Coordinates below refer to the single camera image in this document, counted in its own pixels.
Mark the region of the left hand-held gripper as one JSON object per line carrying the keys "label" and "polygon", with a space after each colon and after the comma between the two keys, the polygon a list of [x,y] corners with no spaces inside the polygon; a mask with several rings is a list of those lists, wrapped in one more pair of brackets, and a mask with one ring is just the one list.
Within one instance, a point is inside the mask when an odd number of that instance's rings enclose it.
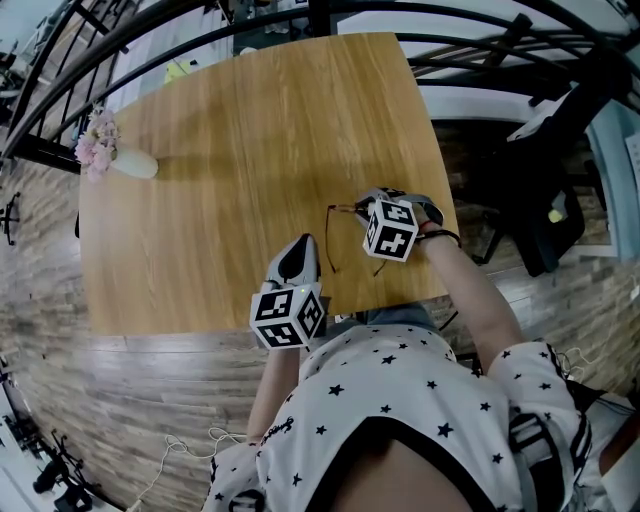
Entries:
{"label": "left hand-held gripper", "polygon": [[268,350],[308,347],[325,317],[320,300],[321,266],[308,233],[288,244],[269,264],[267,281],[304,282],[252,296],[249,325]]}

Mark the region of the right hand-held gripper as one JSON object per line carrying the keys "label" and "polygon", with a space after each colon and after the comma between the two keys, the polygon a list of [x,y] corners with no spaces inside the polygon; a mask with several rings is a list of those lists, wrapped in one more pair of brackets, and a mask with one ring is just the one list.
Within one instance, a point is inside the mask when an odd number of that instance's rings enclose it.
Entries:
{"label": "right hand-held gripper", "polygon": [[388,187],[369,189],[355,207],[362,208],[366,254],[390,261],[405,262],[420,237],[415,209],[421,208],[426,219],[438,225],[444,220],[442,211],[428,196]]}

